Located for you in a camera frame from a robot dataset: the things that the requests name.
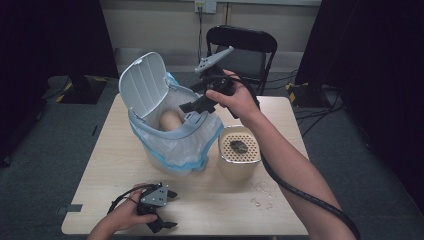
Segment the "black curtain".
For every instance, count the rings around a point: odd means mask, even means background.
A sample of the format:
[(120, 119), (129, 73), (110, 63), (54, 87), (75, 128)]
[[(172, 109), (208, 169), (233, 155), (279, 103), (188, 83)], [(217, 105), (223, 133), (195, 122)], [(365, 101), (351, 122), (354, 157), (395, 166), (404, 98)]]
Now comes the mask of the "black curtain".
[(63, 75), (119, 76), (100, 0), (0, 0), (0, 167)]
[(424, 0), (321, 0), (296, 81), (341, 89), (424, 213)]

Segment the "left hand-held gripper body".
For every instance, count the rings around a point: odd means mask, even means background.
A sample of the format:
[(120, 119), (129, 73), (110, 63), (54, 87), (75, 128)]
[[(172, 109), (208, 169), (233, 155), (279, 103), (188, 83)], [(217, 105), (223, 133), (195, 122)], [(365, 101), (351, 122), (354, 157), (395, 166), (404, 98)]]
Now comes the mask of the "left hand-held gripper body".
[(144, 190), (139, 198), (137, 213), (139, 215), (155, 214), (158, 208), (164, 207), (168, 202), (169, 187), (158, 183)]

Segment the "white wall outlet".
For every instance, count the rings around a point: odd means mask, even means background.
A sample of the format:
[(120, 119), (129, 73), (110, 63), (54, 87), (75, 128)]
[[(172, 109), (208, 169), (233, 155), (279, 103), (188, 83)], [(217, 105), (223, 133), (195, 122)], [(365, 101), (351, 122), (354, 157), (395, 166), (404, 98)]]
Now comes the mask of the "white wall outlet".
[(217, 2), (215, 0), (195, 0), (194, 11), (196, 13), (215, 14), (217, 12)]

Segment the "dark wet dregs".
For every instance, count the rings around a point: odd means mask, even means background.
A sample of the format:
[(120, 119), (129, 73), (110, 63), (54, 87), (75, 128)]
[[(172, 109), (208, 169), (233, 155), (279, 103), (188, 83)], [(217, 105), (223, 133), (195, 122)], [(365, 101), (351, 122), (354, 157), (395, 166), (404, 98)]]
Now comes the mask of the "dark wet dregs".
[(237, 154), (245, 154), (248, 152), (248, 146), (239, 140), (231, 141), (230, 147)]

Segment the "person's right hand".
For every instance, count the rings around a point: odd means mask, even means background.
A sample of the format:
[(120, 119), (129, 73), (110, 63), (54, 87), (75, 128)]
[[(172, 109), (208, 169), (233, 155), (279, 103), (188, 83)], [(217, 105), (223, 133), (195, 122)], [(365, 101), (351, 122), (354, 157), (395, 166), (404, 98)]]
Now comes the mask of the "person's right hand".
[(234, 94), (227, 96), (214, 90), (207, 90), (206, 96), (219, 103), (222, 107), (227, 107), (241, 122), (245, 125), (250, 125), (253, 122), (263, 118), (263, 114), (257, 107), (249, 90), (239, 82), (239, 77), (234, 72), (225, 70), (224, 73), (232, 77), (235, 81), (233, 89)]

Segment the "black folding chair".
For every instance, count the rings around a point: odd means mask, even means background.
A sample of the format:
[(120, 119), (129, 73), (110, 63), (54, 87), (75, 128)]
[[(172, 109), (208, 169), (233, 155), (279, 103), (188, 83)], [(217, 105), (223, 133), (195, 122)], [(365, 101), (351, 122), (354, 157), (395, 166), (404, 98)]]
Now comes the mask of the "black folding chair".
[(220, 60), (217, 65), (245, 78), (258, 86), (262, 95), (267, 83), (272, 61), (278, 44), (269, 33), (242, 27), (219, 25), (206, 34), (207, 55), (233, 47), (234, 50)]

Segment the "person's left hand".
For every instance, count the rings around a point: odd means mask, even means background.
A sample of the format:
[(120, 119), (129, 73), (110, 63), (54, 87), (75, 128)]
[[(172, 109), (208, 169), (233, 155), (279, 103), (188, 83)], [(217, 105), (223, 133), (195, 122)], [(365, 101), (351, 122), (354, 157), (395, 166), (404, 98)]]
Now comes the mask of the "person's left hand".
[(145, 188), (142, 184), (135, 185), (134, 191), (111, 213), (104, 217), (103, 222), (107, 230), (115, 233), (117, 231), (127, 230), (135, 225), (154, 222), (158, 218), (156, 214), (137, 214), (137, 201), (144, 191)]

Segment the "beige perforated strainer container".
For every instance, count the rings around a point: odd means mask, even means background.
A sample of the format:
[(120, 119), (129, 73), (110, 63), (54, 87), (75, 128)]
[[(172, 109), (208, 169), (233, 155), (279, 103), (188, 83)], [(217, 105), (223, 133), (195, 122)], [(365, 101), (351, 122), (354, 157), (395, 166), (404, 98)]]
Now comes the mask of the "beige perforated strainer container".
[[(248, 146), (245, 154), (235, 153), (230, 142), (239, 140)], [(261, 162), (260, 148), (253, 133), (242, 125), (227, 126), (218, 138), (218, 169), (231, 182), (249, 179)]]

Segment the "water droplets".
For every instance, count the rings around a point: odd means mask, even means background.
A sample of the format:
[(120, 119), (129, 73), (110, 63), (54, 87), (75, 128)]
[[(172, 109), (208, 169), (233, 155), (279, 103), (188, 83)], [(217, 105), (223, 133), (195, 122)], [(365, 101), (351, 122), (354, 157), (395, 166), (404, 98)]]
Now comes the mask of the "water droplets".
[(273, 202), (276, 197), (275, 191), (277, 186), (275, 183), (260, 181), (252, 186), (253, 195), (249, 202), (259, 210), (270, 210), (273, 208)]

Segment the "black stand base striped tape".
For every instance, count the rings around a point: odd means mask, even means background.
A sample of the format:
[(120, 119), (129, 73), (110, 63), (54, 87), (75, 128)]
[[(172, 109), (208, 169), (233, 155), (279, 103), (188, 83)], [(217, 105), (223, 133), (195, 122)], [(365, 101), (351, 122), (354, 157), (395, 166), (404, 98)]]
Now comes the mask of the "black stand base striped tape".
[(318, 85), (304, 83), (286, 85), (289, 100), (293, 106), (299, 108), (329, 108), (330, 103), (324, 94), (323, 88)]
[(67, 76), (53, 76), (47, 81), (44, 100), (61, 104), (95, 105), (108, 83), (108, 79), (97, 76), (85, 76), (81, 83), (74, 83)]

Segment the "grey tape strip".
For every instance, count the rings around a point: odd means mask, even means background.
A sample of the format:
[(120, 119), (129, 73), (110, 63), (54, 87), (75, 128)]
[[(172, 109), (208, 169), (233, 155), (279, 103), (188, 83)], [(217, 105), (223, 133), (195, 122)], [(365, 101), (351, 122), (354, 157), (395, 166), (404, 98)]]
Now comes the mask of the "grey tape strip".
[(56, 213), (58, 215), (66, 215), (69, 212), (80, 212), (82, 210), (82, 207), (82, 204), (69, 204), (66, 206), (59, 207)]

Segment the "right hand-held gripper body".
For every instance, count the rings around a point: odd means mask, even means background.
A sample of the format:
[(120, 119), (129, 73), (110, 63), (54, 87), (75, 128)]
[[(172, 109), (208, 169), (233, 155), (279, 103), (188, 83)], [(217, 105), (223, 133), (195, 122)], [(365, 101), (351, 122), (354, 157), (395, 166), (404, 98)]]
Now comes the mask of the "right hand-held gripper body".
[(199, 74), (200, 80), (206, 89), (213, 89), (227, 96), (233, 94), (232, 79), (218, 66), (218, 63), (233, 50), (234, 48), (229, 46), (226, 50), (200, 60), (198, 66), (195, 68), (195, 72)]

